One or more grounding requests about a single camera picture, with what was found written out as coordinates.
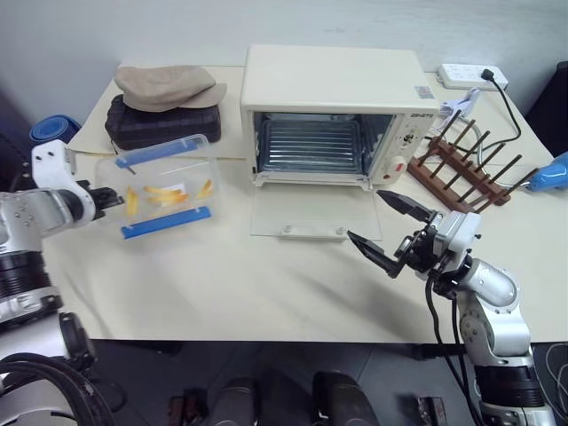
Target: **table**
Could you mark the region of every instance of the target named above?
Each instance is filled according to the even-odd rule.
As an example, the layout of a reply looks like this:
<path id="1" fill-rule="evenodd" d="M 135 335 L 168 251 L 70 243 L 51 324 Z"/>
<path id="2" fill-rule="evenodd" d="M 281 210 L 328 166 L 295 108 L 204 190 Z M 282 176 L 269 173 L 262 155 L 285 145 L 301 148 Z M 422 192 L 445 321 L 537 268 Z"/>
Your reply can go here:
<path id="1" fill-rule="evenodd" d="M 405 269 L 389 279 L 348 241 L 296 241 L 249 235 L 249 182 L 238 118 L 242 69 L 208 67 L 228 93 L 220 105 L 224 136 L 214 145 L 223 209 L 199 224 L 124 241 L 100 225 L 45 241 L 52 281 L 65 309 L 79 314 L 94 338 L 172 340 L 281 340 L 433 343 L 424 283 Z M 439 100 L 457 99 L 429 76 Z M 110 83 L 70 147 L 110 154 L 103 124 L 116 88 Z M 496 138 L 513 134 L 497 93 L 484 93 L 474 111 Z M 520 113 L 523 136 L 495 157 L 489 171 L 521 152 L 507 175 L 514 180 L 550 162 Z M 472 144 L 464 141 L 463 145 Z M 77 155 L 79 178 L 93 179 L 97 156 Z M 446 211 L 405 174 L 389 187 Z M 381 245 L 392 254 L 421 227 L 377 201 Z M 523 289 L 522 312 L 535 342 L 568 340 L 568 195 L 519 191 L 511 202 L 483 213 L 474 256 L 512 271 Z M 436 297 L 442 336 L 451 341 L 449 303 Z"/>

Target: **oven control knob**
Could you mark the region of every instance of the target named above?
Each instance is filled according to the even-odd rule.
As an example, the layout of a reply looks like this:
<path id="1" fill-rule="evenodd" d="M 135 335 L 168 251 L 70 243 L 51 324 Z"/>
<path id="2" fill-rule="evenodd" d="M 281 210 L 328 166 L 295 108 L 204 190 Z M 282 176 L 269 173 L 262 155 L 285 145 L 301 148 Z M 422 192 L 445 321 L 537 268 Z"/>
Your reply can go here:
<path id="1" fill-rule="evenodd" d="M 389 161 L 387 167 L 387 174 L 391 177 L 396 177 L 406 171 L 406 159 L 402 155 L 395 155 Z"/>

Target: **clear plastic container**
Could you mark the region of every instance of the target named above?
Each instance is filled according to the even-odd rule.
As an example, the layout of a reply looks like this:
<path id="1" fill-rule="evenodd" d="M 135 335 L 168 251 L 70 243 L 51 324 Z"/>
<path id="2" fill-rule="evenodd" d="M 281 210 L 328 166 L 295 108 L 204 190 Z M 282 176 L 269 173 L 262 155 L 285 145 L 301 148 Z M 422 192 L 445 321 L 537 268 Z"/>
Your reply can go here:
<path id="1" fill-rule="evenodd" d="M 96 185 L 124 200 L 99 222 L 125 239 L 212 217 L 218 205 L 217 164 L 203 135 L 101 160 Z"/>

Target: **oven label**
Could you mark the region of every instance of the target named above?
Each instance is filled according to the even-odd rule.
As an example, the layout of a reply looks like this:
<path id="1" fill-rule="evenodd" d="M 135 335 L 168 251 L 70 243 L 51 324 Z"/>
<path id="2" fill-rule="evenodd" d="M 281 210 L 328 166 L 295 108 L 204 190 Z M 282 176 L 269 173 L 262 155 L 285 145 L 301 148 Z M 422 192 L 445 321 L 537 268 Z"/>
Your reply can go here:
<path id="1" fill-rule="evenodd" d="M 414 89 L 416 90 L 416 93 L 418 93 L 420 99 L 434 99 L 434 93 L 432 93 L 430 87 L 415 86 Z"/>

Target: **power strip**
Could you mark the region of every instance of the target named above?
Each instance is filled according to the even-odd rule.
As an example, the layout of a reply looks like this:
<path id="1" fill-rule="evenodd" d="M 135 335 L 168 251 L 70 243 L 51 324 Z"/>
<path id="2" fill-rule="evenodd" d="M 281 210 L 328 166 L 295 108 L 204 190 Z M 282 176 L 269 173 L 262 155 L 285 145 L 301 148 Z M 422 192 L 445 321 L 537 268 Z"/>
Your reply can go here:
<path id="1" fill-rule="evenodd" d="M 482 91 L 496 91 L 495 86 L 481 78 L 484 69 L 493 72 L 495 82 L 503 90 L 507 88 L 509 80 L 497 67 L 491 65 L 462 65 L 462 64 L 442 64 L 438 69 L 438 80 L 447 89 L 471 89 L 477 87 Z"/>

